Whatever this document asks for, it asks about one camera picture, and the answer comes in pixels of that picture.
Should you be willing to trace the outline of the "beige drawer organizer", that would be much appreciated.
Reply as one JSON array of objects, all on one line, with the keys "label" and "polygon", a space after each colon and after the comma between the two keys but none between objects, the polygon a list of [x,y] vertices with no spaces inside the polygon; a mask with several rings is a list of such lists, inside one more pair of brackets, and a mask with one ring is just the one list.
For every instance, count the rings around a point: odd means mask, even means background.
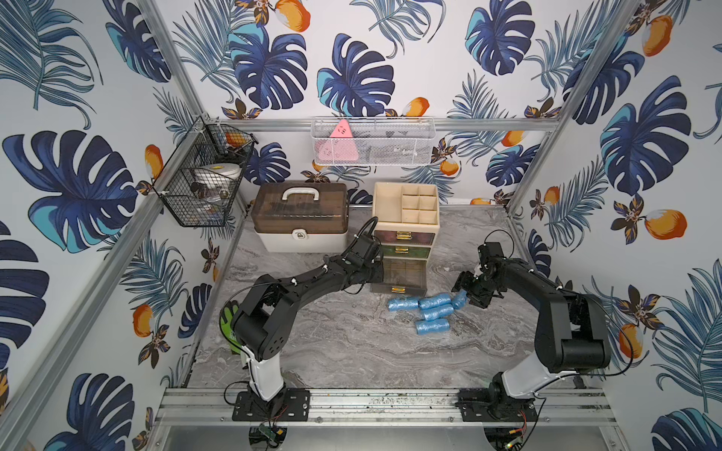
[{"label": "beige drawer organizer", "polygon": [[374,234],[389,259],[428,260],[440,233],[439,193],[433,184],[376,182]]}]

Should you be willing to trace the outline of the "clear lowest drawer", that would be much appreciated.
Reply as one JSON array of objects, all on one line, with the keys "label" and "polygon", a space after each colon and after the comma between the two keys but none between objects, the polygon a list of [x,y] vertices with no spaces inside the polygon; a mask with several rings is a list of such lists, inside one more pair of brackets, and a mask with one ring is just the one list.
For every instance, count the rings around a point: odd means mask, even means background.
[{"label": "clear lowest drawer", "polygon": [[381,294],[424,296],[427,293],[427,262],[415,259],[385,259],[384,279],[370,290]]}]

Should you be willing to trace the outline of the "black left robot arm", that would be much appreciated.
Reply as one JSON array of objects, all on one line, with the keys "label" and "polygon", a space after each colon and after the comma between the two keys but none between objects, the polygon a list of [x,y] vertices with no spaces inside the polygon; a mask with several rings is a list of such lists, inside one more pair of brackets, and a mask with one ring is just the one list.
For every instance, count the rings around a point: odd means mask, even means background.
[{"label": "black left robot arm", "polygon": [[372,233],[363,233],[341,254],[325,257],[321,266],[304,274],[257,279],[231,320],[233,336],[249,359],[249,392],[256,411],[272,420],[284,409],[287,385],[280,353],[298,312],[326,295],[379,283],[383,277],[382,246]]}]

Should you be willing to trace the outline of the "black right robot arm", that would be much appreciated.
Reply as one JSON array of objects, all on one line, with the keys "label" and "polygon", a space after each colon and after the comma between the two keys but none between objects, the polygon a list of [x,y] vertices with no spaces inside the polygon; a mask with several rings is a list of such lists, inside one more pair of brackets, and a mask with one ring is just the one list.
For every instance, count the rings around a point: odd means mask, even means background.
[{"label": "black right robot arm", "polygon": [[535,420],[535,396],[556,381],[607,368],[612,356],[607,316],[593,295],[561,288],[522,259],[508,259],[501,244],[478,248],[479,272],[461,272],[452,292],[468,304],[490,306],[513,291],[537,312],[534,353],[494,376],[483,389],[462,389],[456,407],[464,422]]}]

